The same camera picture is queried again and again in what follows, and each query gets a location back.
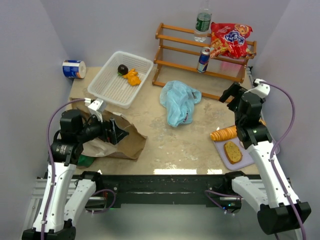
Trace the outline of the brown paper grocery bag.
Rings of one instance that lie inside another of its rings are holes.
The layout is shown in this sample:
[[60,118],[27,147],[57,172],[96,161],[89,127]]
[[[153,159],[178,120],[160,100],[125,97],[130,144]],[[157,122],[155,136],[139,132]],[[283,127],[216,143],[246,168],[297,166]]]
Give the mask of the brown paper grocery bag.
[[102,117],[104,120],[114,118],[116,125],[128,132],[128,135],[116,145],[104,142],[99,138],[86,142],[83,144],[82,154],[95,158],[138,159],[145,147],[147,137],[139,133],[135,125],[128,121],[122,113],[104,110]]

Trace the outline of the silver blue drink can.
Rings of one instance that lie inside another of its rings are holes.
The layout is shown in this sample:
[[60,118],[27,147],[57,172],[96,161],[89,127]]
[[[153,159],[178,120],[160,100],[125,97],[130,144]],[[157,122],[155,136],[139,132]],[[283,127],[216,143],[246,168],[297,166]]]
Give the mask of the silver blue drink can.
[[210,60],[210,52],[211,49],[209,47],[204,47],[201,50],[196,68],[199,73],[206,72]]

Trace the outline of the red snack chip bag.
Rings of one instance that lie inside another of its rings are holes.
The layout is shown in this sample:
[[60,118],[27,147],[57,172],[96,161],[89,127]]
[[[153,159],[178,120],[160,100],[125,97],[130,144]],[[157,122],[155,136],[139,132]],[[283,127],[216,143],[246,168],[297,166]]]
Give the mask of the red snack chip bag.
[[255,56],[247,43],[247,38],[253,32],[251,26],[240,23],[215,23],[210,25],[211,42],[210,58],[219,56],[232,59],[244,59]]

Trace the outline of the light blue plastic bag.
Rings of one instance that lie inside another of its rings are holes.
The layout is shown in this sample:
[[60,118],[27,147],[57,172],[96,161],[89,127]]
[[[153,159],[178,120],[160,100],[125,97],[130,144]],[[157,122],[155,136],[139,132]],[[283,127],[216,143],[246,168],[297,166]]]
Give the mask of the light blue plastic bag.
[[193,122],[195,105],[201,99],[200,91],[177,80],[168,81],[159,96],[160,104],[167,111],[167,123],[174,128]]

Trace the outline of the clear water bottle green label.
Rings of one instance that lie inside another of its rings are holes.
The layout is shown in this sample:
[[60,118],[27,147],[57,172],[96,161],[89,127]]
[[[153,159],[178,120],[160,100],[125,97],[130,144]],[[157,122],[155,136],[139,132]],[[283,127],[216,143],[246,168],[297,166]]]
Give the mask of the clear water bottle green label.
[[207,39],[207,34],[212,20],[212,8],[210,0],[203,0],[200,4],[194,28],[194,40],[203,43]]

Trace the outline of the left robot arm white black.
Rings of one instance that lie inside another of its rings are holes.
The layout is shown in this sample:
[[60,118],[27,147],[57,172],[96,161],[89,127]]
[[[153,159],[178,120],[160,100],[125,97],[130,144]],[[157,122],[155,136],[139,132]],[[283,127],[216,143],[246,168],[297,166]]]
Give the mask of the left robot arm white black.
[[103,120],[95,114],[85,118],[80,110],[64,111],[60,130],[48,144],[49,164],[42,203],[32,227],[23,231],[22,239],[75,239],[77,221],[89,198],[105,191],[101,174],[87,172],[79,178],[72,196],[67,198],[84,143],[98,138],[116,145],[128,135],[117,126],[114,118]]

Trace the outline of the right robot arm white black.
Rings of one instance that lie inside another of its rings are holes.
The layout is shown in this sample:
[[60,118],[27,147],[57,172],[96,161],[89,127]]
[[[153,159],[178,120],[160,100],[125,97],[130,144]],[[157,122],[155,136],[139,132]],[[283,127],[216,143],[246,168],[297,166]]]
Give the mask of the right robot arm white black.
[[254,85],[246,89],[235,82],[223,92],[219,101],[224,103],[229,97],[233,98],[227,107],[234,112],[237,137],[256,164],[265,191],[239,171],[226,174],[227,185],[254,209],[265,234],[300,229],[302,239],[306,239],[303,223],[311,214],[311,207],[293,190],[275,153],[278,144],[273,143],[268,128],[260,122],[271,85],[262,79],[256,79]]

